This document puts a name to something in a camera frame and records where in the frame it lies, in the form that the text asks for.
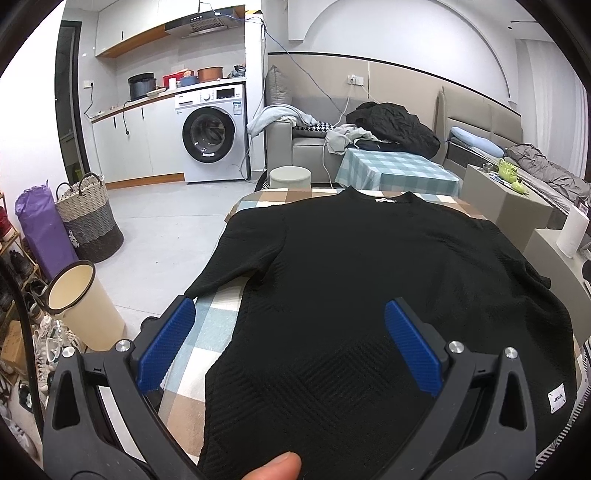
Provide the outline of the person's left hand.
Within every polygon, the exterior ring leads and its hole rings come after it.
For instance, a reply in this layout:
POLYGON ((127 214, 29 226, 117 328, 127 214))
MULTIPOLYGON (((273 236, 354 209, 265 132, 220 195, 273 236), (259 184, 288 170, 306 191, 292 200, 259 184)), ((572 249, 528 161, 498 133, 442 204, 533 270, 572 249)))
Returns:
POLYGON ((249 472, 243 480, 297 480, 300 471, 301 457, 297 453, 286 452, 249 472))

